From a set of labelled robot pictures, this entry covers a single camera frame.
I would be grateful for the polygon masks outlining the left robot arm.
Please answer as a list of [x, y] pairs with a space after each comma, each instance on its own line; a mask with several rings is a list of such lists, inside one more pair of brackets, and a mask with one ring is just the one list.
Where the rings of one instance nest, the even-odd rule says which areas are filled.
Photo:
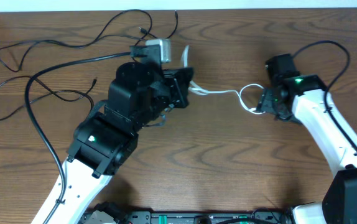
[[33, 223], [78, 223], [89, 204], [108, 185], [137, 147], [138, 132], [154, 125], [164, 110], [186, 108], [193, 68], [188, 47], [182, 68], [164, 70], [160, 46], [132, 47], [141, 62], [118, 67], [108, 97], [95, 104], [73, 134], [52, 191]]

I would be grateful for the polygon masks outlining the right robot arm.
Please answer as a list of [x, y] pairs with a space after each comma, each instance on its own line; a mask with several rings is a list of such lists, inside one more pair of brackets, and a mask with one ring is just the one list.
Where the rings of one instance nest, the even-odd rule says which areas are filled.
[[321, 202], [289, 209], [282, 223], [357, 223], [357, 134], [317, 75], [302, 75], [290, 54], [266, 61], [271, 87], [257, 111], [302, 124], [328, 162], [333, 181]]

